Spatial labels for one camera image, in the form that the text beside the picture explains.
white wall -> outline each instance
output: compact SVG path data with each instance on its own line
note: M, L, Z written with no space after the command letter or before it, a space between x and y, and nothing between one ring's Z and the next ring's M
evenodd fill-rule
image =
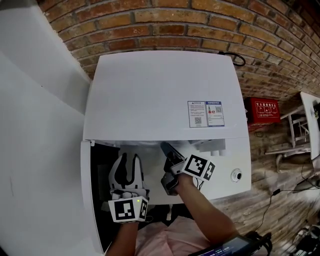
M90 79L35 0L0 3L0 51L50 93L85 113Z
M9 256L94 256L80 176L84 116L0 52L0 246Z

hand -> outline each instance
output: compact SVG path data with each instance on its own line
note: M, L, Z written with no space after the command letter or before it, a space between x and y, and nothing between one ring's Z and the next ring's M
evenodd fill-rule
M177 176L178 185L175 187L176 192L179 194L180 190L183 190L189 186L195 186L194 184L194 177L181 173Z

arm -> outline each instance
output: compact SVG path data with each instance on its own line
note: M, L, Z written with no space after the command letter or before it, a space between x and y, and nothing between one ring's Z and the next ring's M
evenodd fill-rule
M193 177L179 174L178 181L175 190L211 244L223 243L238 234L231 219L216 209L196 188Z
M121 225L115 240L106 252L106 256L134 256L139 222Z

qr code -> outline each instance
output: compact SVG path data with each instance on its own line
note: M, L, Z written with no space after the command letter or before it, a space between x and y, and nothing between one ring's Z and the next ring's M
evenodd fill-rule
M201 124L202 124L201 117L195 117L195 118L194 118L194 123L195 123L196 125L201 125Z
M221 108L221 106L216 106L216 107L215 107L215 112L217 112L217 113L222 113L222 108Z

warning label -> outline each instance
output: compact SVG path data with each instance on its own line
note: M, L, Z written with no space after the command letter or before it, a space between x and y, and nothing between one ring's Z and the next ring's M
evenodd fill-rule
M188 101L189 124L194 127L208 127L205 101Z
M258 118L279 118L277 106L274 103L255 101Z
M188 101L188 111L190 128L225 126L221 101Z
M221 101L206 101L206 112L209 127L225 126L224 113Z

